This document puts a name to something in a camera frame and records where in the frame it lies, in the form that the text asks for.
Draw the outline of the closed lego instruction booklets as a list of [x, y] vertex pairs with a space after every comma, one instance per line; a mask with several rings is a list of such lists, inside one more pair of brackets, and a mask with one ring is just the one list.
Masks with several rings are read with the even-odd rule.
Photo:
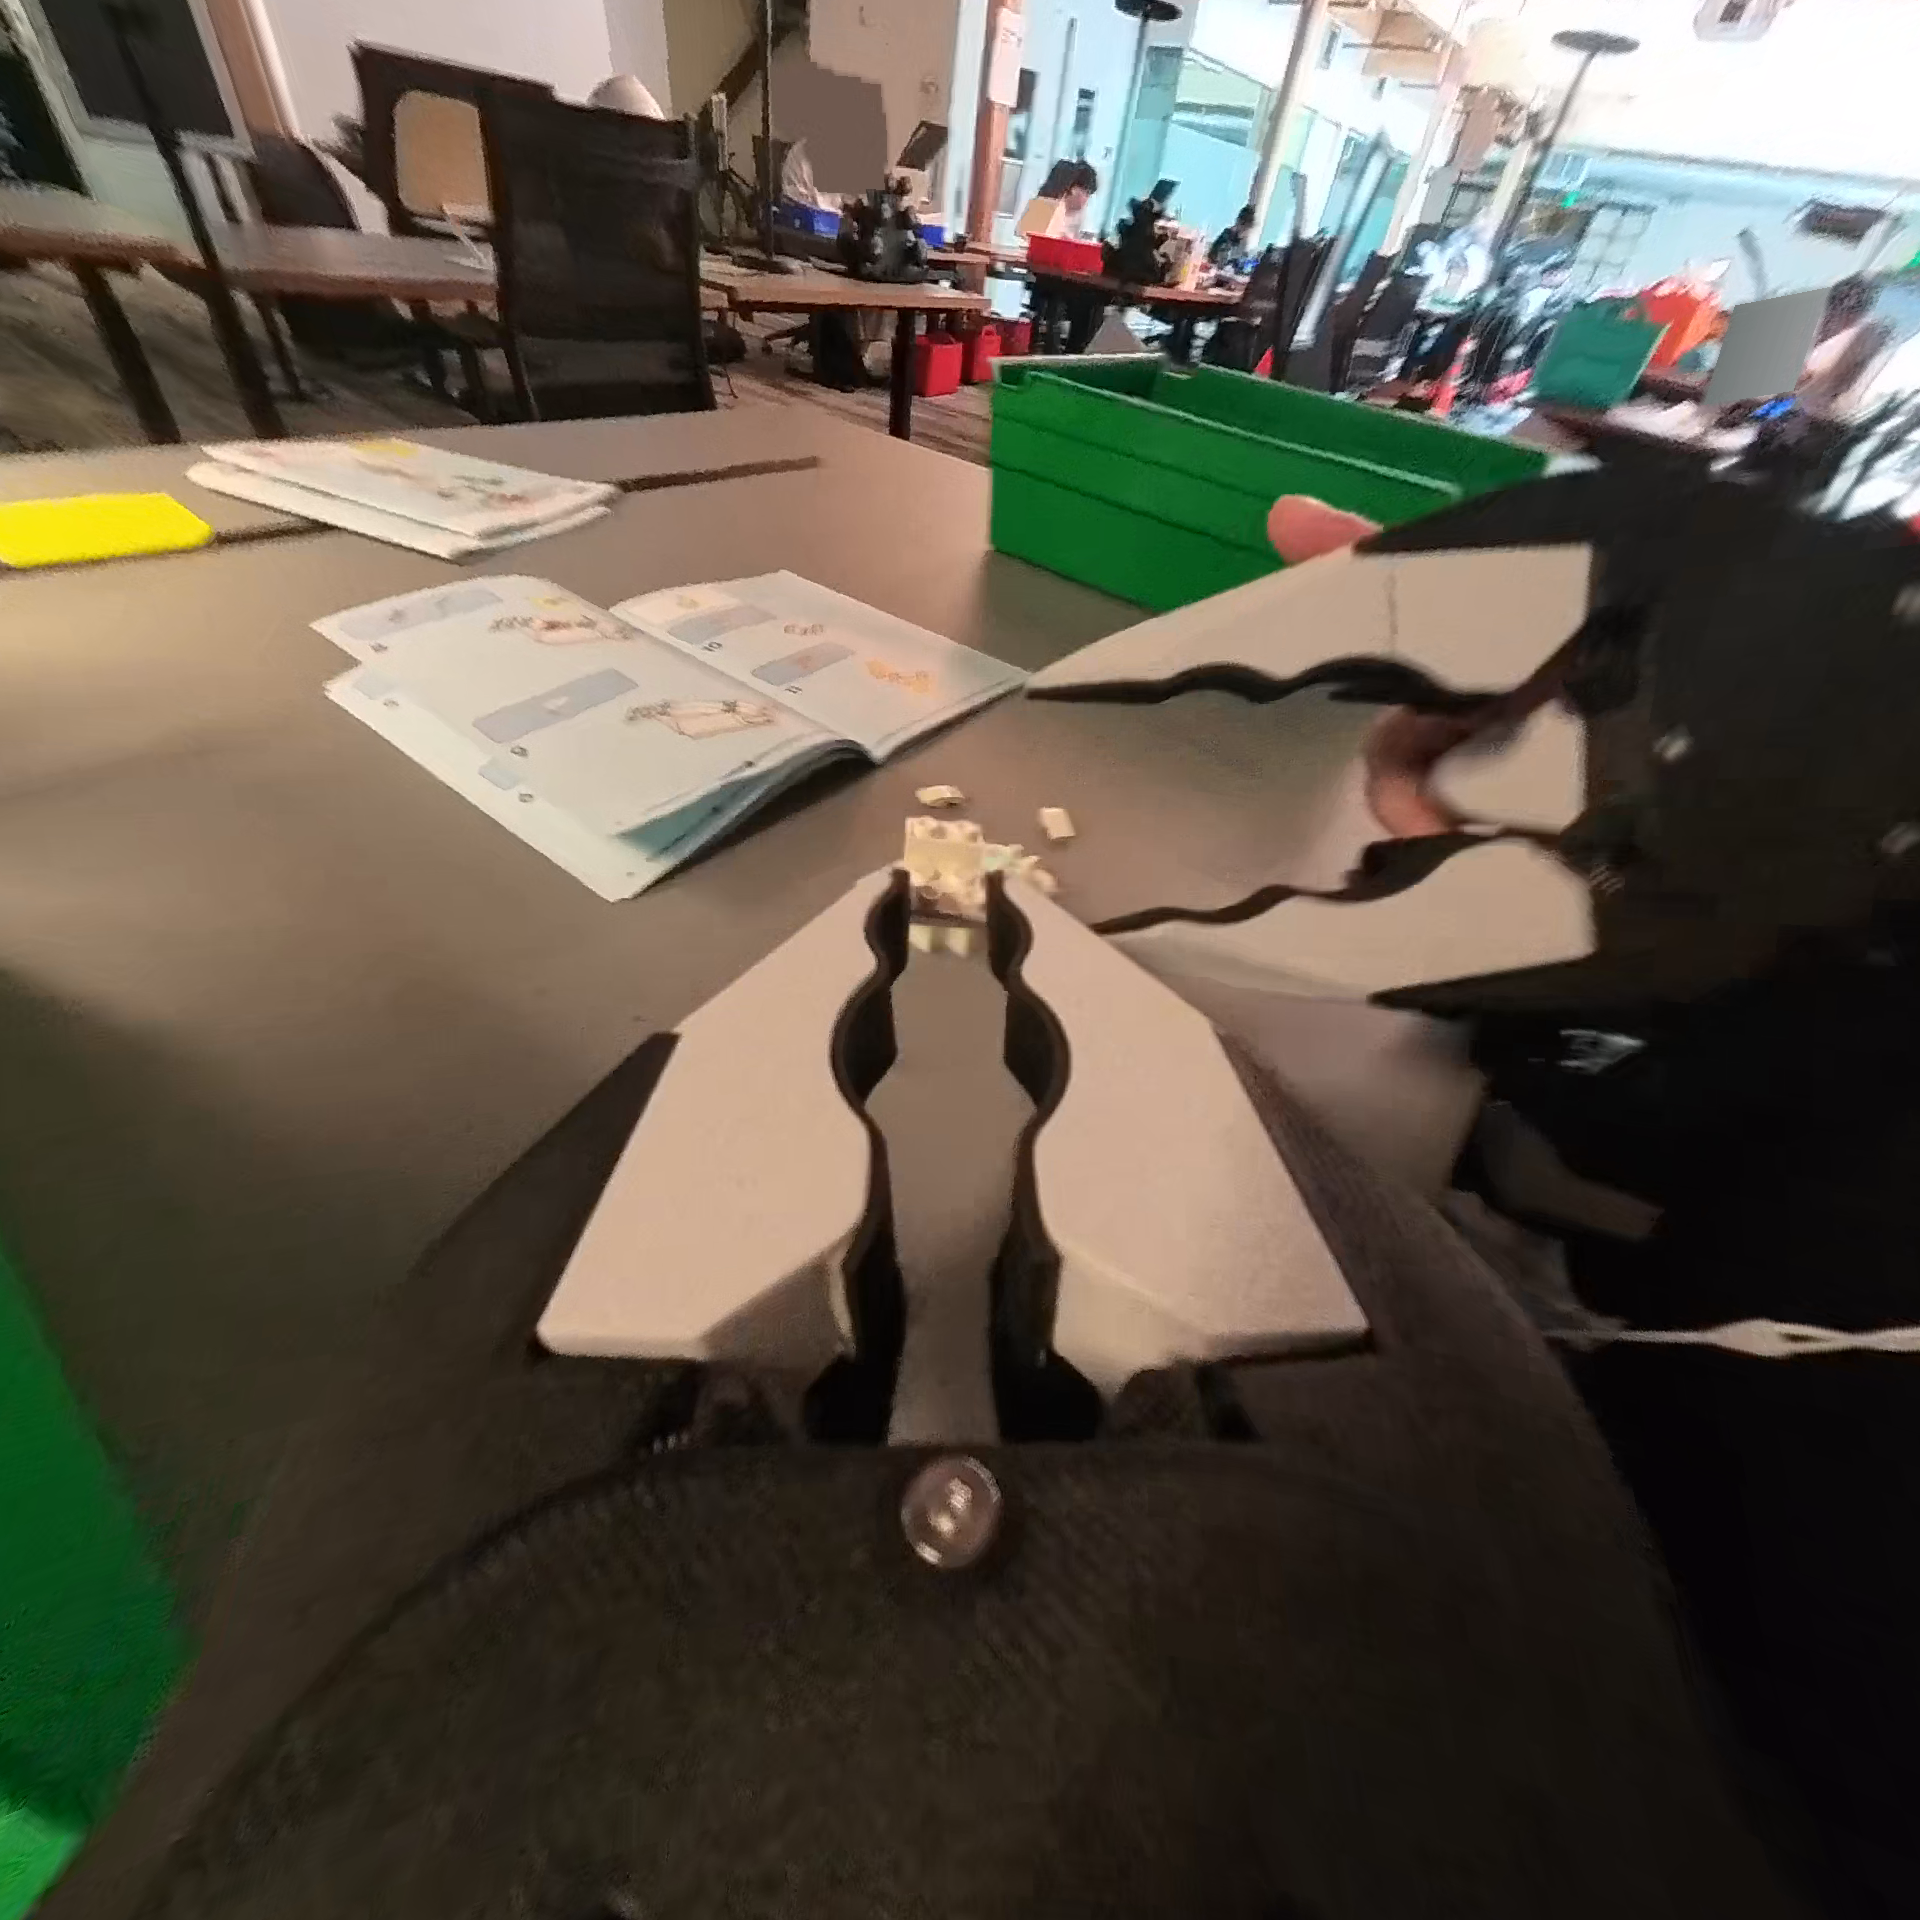
[[616, 503], [605, 482], [391, 436], [204, 445], [185, 477], [261, 509], [452, 563], [572, 533]]

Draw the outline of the yellow flat pad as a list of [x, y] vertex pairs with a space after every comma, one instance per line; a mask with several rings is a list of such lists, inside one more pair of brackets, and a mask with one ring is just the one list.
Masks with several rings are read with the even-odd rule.
[[33, 495], [1, 503], [1, 570], [70, 570], [169, 557], [212, 543], [210, 523], [162, 492]]

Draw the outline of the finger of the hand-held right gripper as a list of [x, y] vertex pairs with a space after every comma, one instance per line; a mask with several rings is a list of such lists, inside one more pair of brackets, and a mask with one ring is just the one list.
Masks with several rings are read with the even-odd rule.
[[1503, 539], [1485, 511], [1538, 485], [1477, 495], [1314, 561], [1150, 614], [1041, 668], [1040, 705], [1166, 705], [1220, 691], [1277, 705], [1325, 691], [1358, 705], [1462, 714], [1519, 695], [1592, 611], [1590, 539]]
[[1308, 1001], [1389, 1001], [1580, 962], [1598, 945], [1585, 874], [1513, 829], [1374, 842], [1314, 884], [1152, 903], [1093, 930], [1166, 980]]

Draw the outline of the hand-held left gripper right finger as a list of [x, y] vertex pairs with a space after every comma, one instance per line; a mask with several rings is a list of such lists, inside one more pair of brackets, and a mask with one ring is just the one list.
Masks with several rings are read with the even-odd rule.
[[1026, 881], [989, 881], [986, 955], [1030, 1106], [991, 1269], [999, 1427], [1097, 1429], [1141, 1375], [1362, 1349], [1214, 1023]]

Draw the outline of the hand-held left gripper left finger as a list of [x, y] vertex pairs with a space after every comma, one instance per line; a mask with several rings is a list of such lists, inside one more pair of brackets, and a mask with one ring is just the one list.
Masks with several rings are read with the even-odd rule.
[[904, 875], [874, 871], [663, 1037], [536, 1319], [546, 1353], [698, 1362], [807, 1429], [889, 1427], [904, 1284], [870, 1101], [908, 923]]

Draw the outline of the person's right hand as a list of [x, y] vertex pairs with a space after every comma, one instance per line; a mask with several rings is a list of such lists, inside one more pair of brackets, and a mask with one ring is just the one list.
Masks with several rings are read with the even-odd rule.
[[[1382, 525], [1337, 509], [1316, 495], [1279, 495], [1265, 514], [1265, 538], [1285, 564], [1337, 553]], [[1433, 770], [1464, 751], [1477, 734], [1494, 731], [1490, 710], [1431, 714], [1392, 708], [1376, 722], [1362, 750], [1362, 793], [1378, 829], [1392, 838], [1452, 833], [1453, 809], [1433, 796]]]

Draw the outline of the green bag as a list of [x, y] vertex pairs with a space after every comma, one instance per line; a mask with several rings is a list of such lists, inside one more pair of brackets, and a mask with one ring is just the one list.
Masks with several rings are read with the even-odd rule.
[[1601, 297], [1573, 307], [1535, 361], [1526, 399], [1604, 413], [1640, 383], [1665, 323], [1636, 297]]

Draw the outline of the green plastic bin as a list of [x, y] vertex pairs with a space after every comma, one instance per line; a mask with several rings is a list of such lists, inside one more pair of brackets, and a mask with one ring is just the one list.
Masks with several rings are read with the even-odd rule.
[[120, 1801], [185, 1671], [175, 1594], [32, 1287], [1, 1259], [1, 1915]]
[[1153, 354], [1000, 359], [991, 548], [1167, 613], [1281, 567], [1265, 517], [1309, 495], [1381, 527], [1530, 482], [1551, 455]]

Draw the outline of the white lego assembly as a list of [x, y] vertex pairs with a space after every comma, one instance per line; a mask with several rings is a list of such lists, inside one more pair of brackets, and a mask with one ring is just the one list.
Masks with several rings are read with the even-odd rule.
[[908, 882], [908, 945], [969, 958], [986, 923], [991, 844], [978, 822], [908, 817], [898, 869]]

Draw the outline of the person's dark clothing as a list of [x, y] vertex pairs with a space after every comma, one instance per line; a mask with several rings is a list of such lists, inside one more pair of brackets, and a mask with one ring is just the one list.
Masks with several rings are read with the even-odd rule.
[[1669, 1565], [1756, 1796], [1826, 1915], [1918, 1906], [1914, 977], [1485, 1017], [1490, 1105], [1569, 1189], [1530, 1307]]

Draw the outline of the black mesh office chair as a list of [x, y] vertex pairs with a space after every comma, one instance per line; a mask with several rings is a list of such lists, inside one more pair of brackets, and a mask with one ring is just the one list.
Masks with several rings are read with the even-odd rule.
[[487, 90], [496, 327], [527, 420], [714, 406], [694, 126]]

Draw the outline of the red storage bin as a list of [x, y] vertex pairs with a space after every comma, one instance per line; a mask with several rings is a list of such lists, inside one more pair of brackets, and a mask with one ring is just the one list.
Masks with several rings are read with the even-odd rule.
[[909, 351], [911, 399], [944, 399], [962, 388], [989, 383], [1000, 346], [1000, 325], [991, 321], [969, 327], [928, 327]]

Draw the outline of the open lego instruction booklet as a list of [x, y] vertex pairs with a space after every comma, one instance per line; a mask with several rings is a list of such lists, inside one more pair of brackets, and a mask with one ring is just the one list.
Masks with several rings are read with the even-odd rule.
[[470, 577], [325, 614], [326, 697], [605, 900], [825, 766], [881, 766], [1026, 673], [769, 572], [615, 607]]

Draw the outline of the dark chair with tan back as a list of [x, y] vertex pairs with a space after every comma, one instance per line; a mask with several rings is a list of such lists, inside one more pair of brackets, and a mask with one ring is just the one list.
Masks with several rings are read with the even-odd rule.
[[362, 180], [389, 234], [455, 234], [492, 227], [482, 106], [503, 83], [494, 70], [356, 41]]

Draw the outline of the brown wooden table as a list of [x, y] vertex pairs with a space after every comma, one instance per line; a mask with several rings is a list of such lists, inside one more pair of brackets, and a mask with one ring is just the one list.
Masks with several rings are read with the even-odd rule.
[[890, 323], [886, 433], [913, 436], [913, 346], [928, 323], [984, 321], [989, 300], [936, 282], [872, 282], [825, 273], [748, 273], [738, 262], [704, 255], [698, 283], [720, 295], [742, 321], [757, 315], [818, 317], [885, 315]]
[[193, 237], [181, 237], [97, 199], [45, 186], [4, 186], [1, 258], [8, 268], [54, 262], [77, 283], [143, 438], [162, 445], [175, 445], [181, 428], [116, 300], [114, 275], [150, 269], [200, 300], [261, 438], [282, 436], [282, 420], [233, 297], [496, 301], [494, 260], [441, 237], [272, 223], [198, 223]]

